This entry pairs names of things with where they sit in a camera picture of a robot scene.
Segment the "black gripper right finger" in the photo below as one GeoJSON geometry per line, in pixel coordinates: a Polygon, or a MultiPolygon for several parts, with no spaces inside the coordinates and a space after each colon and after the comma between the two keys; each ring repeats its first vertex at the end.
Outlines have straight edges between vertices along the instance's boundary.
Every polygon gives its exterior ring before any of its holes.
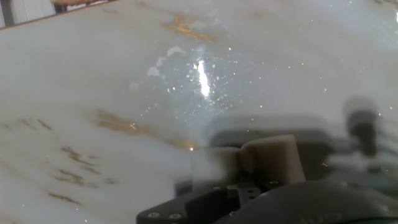
{"type": "Polygon", "coordinates": [[[266,181],[262,181],[259,184],[259,188],[261,190],[273,190],[273,189],[276,189],[276,188],[281,187],[283,185],[284,184],[282,182],[279,182],[279,181],[276,181],[276,180],[273,180],[273,181],[267,181],[266,180],[266,181]]]}

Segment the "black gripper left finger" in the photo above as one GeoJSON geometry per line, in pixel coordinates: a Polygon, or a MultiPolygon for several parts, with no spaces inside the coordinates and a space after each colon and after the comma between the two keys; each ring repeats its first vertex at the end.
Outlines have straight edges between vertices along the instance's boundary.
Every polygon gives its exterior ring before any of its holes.
{"type": "Polygon", "coordinates": [[[222,223],[260,194],[261,190],[252,183],[195,190],[144,210],[137,215],[136,223],[222,223]]]}

